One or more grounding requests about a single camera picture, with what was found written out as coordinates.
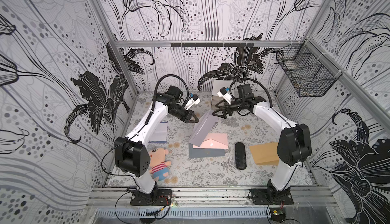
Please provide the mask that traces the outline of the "tan kraft envelope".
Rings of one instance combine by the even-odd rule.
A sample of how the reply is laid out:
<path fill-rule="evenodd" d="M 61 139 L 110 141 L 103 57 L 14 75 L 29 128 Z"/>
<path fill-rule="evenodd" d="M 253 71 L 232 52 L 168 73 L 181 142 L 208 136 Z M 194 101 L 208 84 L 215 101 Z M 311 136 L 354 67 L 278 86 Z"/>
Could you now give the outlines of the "tan kraft envelope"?
<path fill-rule="evenodd" d="M 257 165 L 275 165 L 279 163 L 277 154 L 277 142 L 252 145 L 249 147 L 255 164 Z"/>

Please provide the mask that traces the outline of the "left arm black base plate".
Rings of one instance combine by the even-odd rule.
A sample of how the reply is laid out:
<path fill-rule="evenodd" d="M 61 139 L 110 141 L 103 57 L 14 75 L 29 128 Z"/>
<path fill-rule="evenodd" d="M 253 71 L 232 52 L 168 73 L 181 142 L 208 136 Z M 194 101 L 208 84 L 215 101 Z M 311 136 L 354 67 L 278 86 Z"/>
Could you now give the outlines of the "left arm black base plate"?
<path fill-rule="evenodd" d="M 132 206 L 168 206 L 173 200 L 171 189 L 155 188 L 150 194 L 142 193 L 138 190 L 132 192 Z"/>

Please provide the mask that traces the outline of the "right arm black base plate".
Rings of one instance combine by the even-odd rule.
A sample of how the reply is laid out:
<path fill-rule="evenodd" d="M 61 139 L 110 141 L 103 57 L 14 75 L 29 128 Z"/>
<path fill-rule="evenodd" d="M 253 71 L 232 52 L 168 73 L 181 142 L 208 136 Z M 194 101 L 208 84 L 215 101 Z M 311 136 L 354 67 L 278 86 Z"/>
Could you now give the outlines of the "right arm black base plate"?
<path fill-rule="evenodd" d="M 252 200 L 254 205 L 268 205 L 268 204 L 284 204 L 293 205 L 294 201 L 290 193 L 290 187 L 284 187 L 282 190 L 268 181 L 266 188 L 252 188 L 249 190 L 248 198 Z"/>

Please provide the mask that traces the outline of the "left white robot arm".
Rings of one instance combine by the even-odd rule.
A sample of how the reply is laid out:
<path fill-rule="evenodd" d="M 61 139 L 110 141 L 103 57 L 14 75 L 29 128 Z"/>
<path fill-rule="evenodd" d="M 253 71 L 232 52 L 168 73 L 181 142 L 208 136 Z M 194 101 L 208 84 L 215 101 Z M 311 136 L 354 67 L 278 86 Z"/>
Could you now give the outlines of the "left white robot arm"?
<path fill-rule="evenodd" d="M 179 101 L 183 96 L 183 92 L 178 87 L 170 86 L 166 92 L 158 92 L 158 86 L 166 78 L 175 78 L 183 83 L 186 97 L 182 104 Z M 190 108 L 199 103 L 199 97 L 189 92 L 187 84 L 181 77 L 174 74 L 164 75 L 157 81 L 153 92 L 152 105 L 138 125 L 127 136 L 116 139 L 113 148 L 115 166 L 124 172 L 124 176 L 129 175 L 134 179 L 139 193 L 151 195 L 157 189 L 156 180 L 152 179 L 152 176 L 147 173 L 151 163 L 147 145 L 158 124 L 168 114 L 186 124 L 198 123 L 198 117 Z"/>

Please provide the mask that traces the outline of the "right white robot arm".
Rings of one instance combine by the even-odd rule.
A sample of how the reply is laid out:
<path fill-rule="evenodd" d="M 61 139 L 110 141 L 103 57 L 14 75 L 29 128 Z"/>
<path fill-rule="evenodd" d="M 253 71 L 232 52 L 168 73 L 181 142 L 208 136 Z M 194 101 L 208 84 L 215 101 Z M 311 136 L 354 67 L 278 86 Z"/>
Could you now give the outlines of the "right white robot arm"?
<path fill-rule="evenodd" d="M 256 97 L 250 84 L 244 83 L 233 87 L 235 83 L 245 81 L 258 84 L 265 91 L 267 99 L 261 96 Z M 218 109 L 212 113 L 213 116 L 226 119 L 228 115 L 232 116 L 234 112 L 240 113 L 246 109 L 249 113 L 261 118 L 279 134 L 276 148 L 279 163 L 275 174 L 267 183 L 267 194 L 270 200 L 287 194 L 296 169 L 302 168 L 306 159 L 312 154 L 308 126 L 298 124 L 275 110 L 269 91 L 254 79 L 233 80 L 229 87 L 222 87 L 217 95 L 222 98 L 220 103 L 223 103 L 223 106 L 216 104 Z"/>

